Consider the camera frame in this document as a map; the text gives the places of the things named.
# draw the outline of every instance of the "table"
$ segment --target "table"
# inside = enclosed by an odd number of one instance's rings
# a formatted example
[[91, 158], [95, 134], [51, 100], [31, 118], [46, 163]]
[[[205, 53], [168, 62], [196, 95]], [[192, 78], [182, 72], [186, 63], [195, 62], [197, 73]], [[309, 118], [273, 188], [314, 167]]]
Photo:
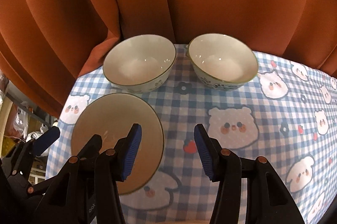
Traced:
[[[265, 156], [287, 185], [305, 222], [316, 224], [337, 190], [336, 80], [301, 64], [255, 53], [258, 76], [238, 90], [220, 92], [197, 79], [185, 55], [186, 45], [176, 45], [176, 49], [176, 63], [163, 86], [137, 95], [158, 113], [165, 149], [149, 183], [121, 196], [125, 221], [210, 219], [218, 184], [205, 176], [193, 141], [194, 126], [202, 123], [211, 137], [238, 156]], [[121, 90], [107, 81], [100, 67], [77, 79], [68, 101], [88, 95], [89, 103], [116, 92]], [[74, 125], [65, 124], [63, 116], [64, 112], [58, 123], [61, 136], [48, 156], [47, 177], [56, 175], [71, 156]], [[247, 136], [238, 139], [233, 131], [221, 134], [226, 127], [241, 133], [247, 130]], [[246, 195], [243, 180], [239, 223], [244, 223]]]

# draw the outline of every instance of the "white ceramic bowl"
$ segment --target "white ceramic bowl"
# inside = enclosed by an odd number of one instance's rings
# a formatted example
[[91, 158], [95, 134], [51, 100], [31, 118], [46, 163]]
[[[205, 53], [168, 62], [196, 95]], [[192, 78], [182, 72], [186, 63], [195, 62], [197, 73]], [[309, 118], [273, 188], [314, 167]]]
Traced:
[[217, 90], [235, 90], [252, 80], [258, 71], [252, 50], [227, 35], [197, 36], [188, 45], [187, 55], [198, 78]]
[[141, 35], [128, 38], [107, 54], [105, 77], [130, 93], [145, 93], [161, 86], [176, 59], [176, 48], [167, 38]]

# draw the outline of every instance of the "orange curtain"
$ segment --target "orange curtain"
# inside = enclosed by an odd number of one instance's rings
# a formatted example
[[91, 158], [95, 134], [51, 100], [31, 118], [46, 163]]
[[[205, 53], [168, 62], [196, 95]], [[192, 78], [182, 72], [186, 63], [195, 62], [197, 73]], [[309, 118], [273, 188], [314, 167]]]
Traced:
[[0, 0], [0, 14], [1, 69], [56, 117], [79, 73], [96, 69], [120, 36], [115, 0]]
[[337, 0], [0, 0], [0, 68], [58, 116], [121, 39], [219, 32], [337, 77]]

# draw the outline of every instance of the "bowl rim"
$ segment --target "bowl rim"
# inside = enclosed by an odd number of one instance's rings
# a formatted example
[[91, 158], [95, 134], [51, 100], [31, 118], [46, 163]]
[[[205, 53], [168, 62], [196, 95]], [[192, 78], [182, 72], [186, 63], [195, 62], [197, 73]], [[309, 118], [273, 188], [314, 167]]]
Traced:
[[[99, 99], [102, 98], [102, 97], [105, 97], [105, 96], [108, 96], [108, 95], [116, 95], [116, 94], [131, 95], [131, 96], [134, 96], [135, 98], [140, 99], [140, 100], [141, 100], [142, 102], [144, 102], [147, 106], [149, 106], [150, 109], [155, 113], [155, 115], [156, 115], [156, 117], [157, 117], [157, 119], [158, 119], [158, 121], [159, 121], [159, 124], [160, 124], [161, 134], [162, 134], [162, 137], [163, 137], [163, 147], [162, 147], [162, 150], [161, 150], [161, 156], [160, 156], [160, 160], [159, 160], [158, 166], [156, 167], [156, 171], [155, 171], [155, 172], [151, 175], [151, 177], [146, 181], [146, 183], [144, 184], [144, 185], [146, 185], [146, 184], [152, 179], [152, 177], [154, 176], [154, 174], [158, 171], [159, 166], [160, 166], [160, 164], [161, 164], [161, 161], [162, 161], [162, 159], [163, 159], [164, 149], [165, 149], [165, 133], [164, 133], [163, 124], [161, 123], [161, 120], [160, 120], [160, 118], [159, 118], [157, 112], [154, 110], [154, 108], [153, 108], [148, 102], [146, 102], [144, 99], [142, 99], [142, 98], [140, 98], [139, 96], [136, 96], [136, 95], [134, 95], [134, 94], [123, 93], [123, 92], [119, 92], [119, 93], [109, 93], [109, 94], [106, 94], [106, 95], [102, 95], [102, 96], [100, 96], [99, 98], [97, 98], [97, 99], [95, 99], [94, 101], [92, 101], [91, 103], [89, 103], [89, 105], [83, 110], [83, 112], [80, 114], [80, 116], [77, 118], [77, 120], [80, 119], [80, 117], [81, 117], [81, 115], [84, 113], [84, 111], [85, 111], [90, 105], [92, 105], [95, 101], [99, 100]], [[72, 137], [73, 137], [73, 134], [71, 134], [70, 147], [72, 147]], [[134, 193], [135, 191], [141, 189], [144, 185], [138, 187], [138, 188], [135, 189], [135, 190], [128, 191], [128, 192], [126, 192], [126, 193], [122, 193], [122, 194], [119, 194], [119, 195], [129, 195], [129, 194]]]
[[[257, 64], [257, 68], [256, 68], [256, 72], [254, 74], [254, 76], [252, 76], [252, 78], [250, 78], [249, 80], [244, 80], [244, 81], [226, 81], [226, 80], [222, 80], [220, 78], [217, 78], [215, 76], [212, 76], [211, 74], [209, 74], [208, 72], [205, 72], [203, 69], [201, 69], [198, 65], [195, 64], [195, 62], [193, 61], [193, 59], [191, 58], [191, 55], [189, 53], [189, 48], [190, 48], [190, 45], [192, 44], [193, 40], [195, 40], [196, 38], [200, 37], [200, 36], [205, 36], [205, 35], [220, 35], [220, 36], [227, 36], [227, 37], [230, 37], [230, 38], [233, 38], [235, 39], [236, 41], [239, 41], [240, 43], [242, 43], [243, 45], [245, 45], [249, 50], [250, 52], [253, 54], [253, 56], [255, 57], [255, 60], [256, 60], [256, 64]], [[200, 69], [202, 72], [204, 72], [205, 74], [207, 74], [208, 76], [210, 76], [211, 78], [213, 79], [216, 79], [218, 81], [221, 81], [221, 82], [224, 82], [224, 83], [230, 83], [230, 84], [244, 84], [244, 83], [247, 83], [249, 81], [251, 81], [254, 77], [256, 77], [257, 73], [258, 73], [258, 68], [259, 68], [259, 64], [258, 64], [258, 61], [257, 61], [257, 57], [256, 55], [254, 54], [254, 52], [252, 51], [251, 48], [249, 48], [245, 43], [243, 43], [242, 41], [240, 41], [239, 39], [233, 37], [233, 36], [229, 36], [229, 35], [225, 35], [225, 34], [219, 34], [219, 33], [216, 33], [216, 32], [210, 32], [210, 33], [207, 33], [207, 34], [202, 34], [202, 35], [198, 35], [196, 36], [195, 38], [193, 38], [190, 43], [188, 43], [187, 45], [187, 56], [188, 58], [190, 59], [190, 61], [192, 62], [192, 64], [196, 67], [198, 67], [198, 69]]]
[[[118, 83], [115, 83], [115, 82], [111, 81], [109, 78], [107, 78], [107, 76], [106, 76], [106, 74], [105, 74], [105, 72], [104, 72], [104, 65], [105, 65], [105, 63], [106, 63], [106, 59], [107, 59], [108, 55], [112, 52], [113, 49], [115, 49], [117, 46], [119, 46], [120, 44], [122, 44], [124, 41], [127, 41], [127, 40], [129, 40], [129, 39], [131, 39], [131, 38], [139, 37], [139, 36], [159, 36], [159, 37], [165, 38], [167, 41], [169, 41], [169, 42], [172, 44], [172, 46], [174, 47], [174, 54], [175, 54], [172, 63], [171, 63], [170, 66], [169, 66], [165, 71], [163, 71], [160, 75], [158, 75], [158, 76], [156, 76], [156, 77], [154, 77], [154, 78], [152, 78], [152, 79], [150, 79], [150, 80], [148, 80], [148, 81], [146, 81], [146, 82], [142, 82], [142, 83], [138, 83], [138, 84], [132, 84], [132, 85], [124, 85], [124, 84], [118, 84]], [[166, 37], [164, 37], [164, 36], [160, 36], [160, 35], [152, 35], [152, 34], [138, 35], [138, 36], [132, 36], [132, 37], [129, 37], [129, 38], [127, 38], [127, 39], [121, 41], [120, 43], [118, 43], [116, 46], [114, 46], [114, 47], [107, 53], [106, 57], [104, 58], [102, 70], [103, 70], [103, 75], [104, 75], [104, 77], [105, 77], [110, 83], [112, 83], [112, 84], [114, 84], [114, 85], [117, 85], [117, 86], [124, 86], [124, 87], [140, 86], [140, 85], [149, 83], [149, 82], [151, 82], [151, 81], [153, 81], [153, 80], [155, 80], [155, 79], [161, 77], [164, 73], [166, 73], [169, 69], [171, 69], [171, 67], [173, 66], [174, 62], [176, 61], [176, 58], [177, 58], [177, 50], [176, 50], [176, 47], [174, 46], [173, 42], [172, 42], [171, 40], [169, 40], [168, 38], [166, 38]]]

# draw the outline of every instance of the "plastic bag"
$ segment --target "plastic bag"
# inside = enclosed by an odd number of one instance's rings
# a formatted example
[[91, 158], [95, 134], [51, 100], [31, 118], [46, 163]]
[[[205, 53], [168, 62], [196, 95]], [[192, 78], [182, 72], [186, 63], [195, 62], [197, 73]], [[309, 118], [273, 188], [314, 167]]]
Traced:
[[4, 75], [4, 73], [0, 70], [0, 109], [1, 105], [5, 99], [5, 90], [8, 85], [8, 78]]
[[[27, 136], [26, 141], [29, 141], [29, 140], [31, 140], [32, 138], [38, 139], [38, 138], [39, 138], [40, 136], [42, 136], [46, 131], [48, 131], [48, 127], [45, 126], [45, 125], [42, 125], [39, 132], [36, 131], [36, 132], [31, 132], [31, 133], [29, 133], [28, 136]], [[48, 149], [45, 150], [45, 151], [41, 154], [41, 156], [42, 156], [42, 157], [48, 156], [49, 150], [50, 150], [50, 147], [48, 147]]]
[[[22, 106], [29, 108], [28, 102], [24, 101], [21, 103]], [[28, 132], [28, 122], [29, 122], [29, 115], [20, 107], [17, 108], [16, 117], [13, 122], [13, 127], [16, 131], [20, 133], [21, 136], [23, 136], [23, 139], [27, 138], [27, 132]]]
[[17, 106], [13, 103], [8, 115], [8, 119], [5, 127], [5, 136], [22, 139], [20, 132], [14, 129], [14, 122], [17, 114]]

